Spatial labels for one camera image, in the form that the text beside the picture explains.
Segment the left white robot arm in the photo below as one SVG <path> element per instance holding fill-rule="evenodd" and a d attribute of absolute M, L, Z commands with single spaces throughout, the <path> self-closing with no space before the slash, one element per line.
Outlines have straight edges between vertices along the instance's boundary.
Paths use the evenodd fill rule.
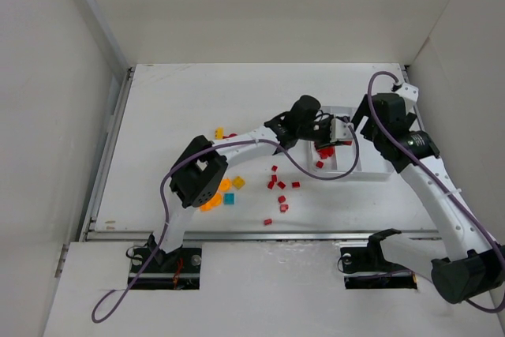
<path fill-rule="evenodd" d="M 161 181 L 164 220 L 148 238 L 151 258 L 159 266 L 175 260 L 194 209 L 216 195 L 227 169 L 249 160 L 286 154 L 300 140 L 325 148 L 332 142 L 334 119 L 321 110 L 316 98 L 302 95 L 290 110 L 251 132 L 223 140 L 194 137 Z"/>

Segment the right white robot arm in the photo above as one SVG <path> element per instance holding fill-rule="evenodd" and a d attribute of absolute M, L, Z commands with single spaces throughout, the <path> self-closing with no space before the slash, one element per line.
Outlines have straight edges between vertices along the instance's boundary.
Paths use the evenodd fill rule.
<path fill-rule="evenodd" d="M 387 229 L 369 236 L 347 273 L 408 269 L 430 280 L 451 304 L 470 302 L 504 283 L 504 247 L 467 209 L 447 174 L 440 151 L 424 131 L 413 131 L 414 114 L 395 93 L 365 95 L 352 118 L 361 133 L 416 193 L 440 233 L 435 252 Z"/>

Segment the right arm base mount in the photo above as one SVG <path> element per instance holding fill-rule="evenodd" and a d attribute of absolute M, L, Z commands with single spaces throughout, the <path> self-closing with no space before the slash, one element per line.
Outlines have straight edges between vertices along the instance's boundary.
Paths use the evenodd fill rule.
<path fill-rule="evenodd" d="M 347 290 L 416 290 L 415 274 L 400 264 L 387 262 L 365 246 L 340 248 L 337 269 Z"/>

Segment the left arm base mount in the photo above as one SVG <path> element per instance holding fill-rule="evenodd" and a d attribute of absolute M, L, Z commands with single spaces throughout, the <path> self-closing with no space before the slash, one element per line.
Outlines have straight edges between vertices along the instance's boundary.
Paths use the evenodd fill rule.
<path fill-rule="evenodd" d="M 125 256 L 130 260 L 127 283 L 133 290 L 199 290 L 200 269 L 202 265 L 201 245 L 182 245 L 171 253 L 161 249 L 139 274 L 143 264 L 155 248 L 154 238 L 150 237 L 144 245 L 128 248 Z"/>

